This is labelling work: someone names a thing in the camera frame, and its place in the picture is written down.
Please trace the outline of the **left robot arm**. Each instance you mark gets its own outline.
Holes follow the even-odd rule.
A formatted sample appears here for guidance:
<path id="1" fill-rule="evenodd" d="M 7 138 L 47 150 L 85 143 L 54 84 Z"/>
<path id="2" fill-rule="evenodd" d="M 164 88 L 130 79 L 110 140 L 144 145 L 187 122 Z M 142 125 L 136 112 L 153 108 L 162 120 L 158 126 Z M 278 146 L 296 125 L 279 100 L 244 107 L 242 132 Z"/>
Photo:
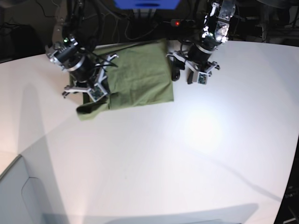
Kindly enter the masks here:
<path id="1" fill-rule="evenodd" d="M 169 52 L 171 59 L 171 78 L 178 81 L 180 72 L 189 69 L 187 83 L 207 84 L 213 70 L 220 70 L 216 61 L 209 61 L 211 55 L 220 45 L 228 41 L 230 20 L 234 16 L 236 5 L 234 0 L 209 0 L 207 11 L 198 31 L 189 37 L 178 39 L 179 50 Z"/>

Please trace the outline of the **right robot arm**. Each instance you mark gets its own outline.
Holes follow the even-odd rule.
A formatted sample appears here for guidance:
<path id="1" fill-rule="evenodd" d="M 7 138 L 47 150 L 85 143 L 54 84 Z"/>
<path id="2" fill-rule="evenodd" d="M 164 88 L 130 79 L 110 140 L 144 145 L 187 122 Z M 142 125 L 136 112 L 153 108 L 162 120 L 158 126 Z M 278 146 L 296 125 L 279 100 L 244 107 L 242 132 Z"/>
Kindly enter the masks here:
<path id="1" fill-rule="evenodd" d="M 96 13 L 98 25 L 87 36 L 81 25 L 85 18 L 85 6 L 91 5 Z M 97 55 L 96 44 L 102 34 L 102 14 L 95 0 L 63 0 L 56 15 L 52 44 L 45 47 L 51 63 L 69 73 L 70 83 L 65 86 L 63 97 L 73 93 L 83 93 L 93 102 L 98 102 L 109 94 L 105 82 L 106 70 L 116 66 L 112 61 L 117 54 Z"/>

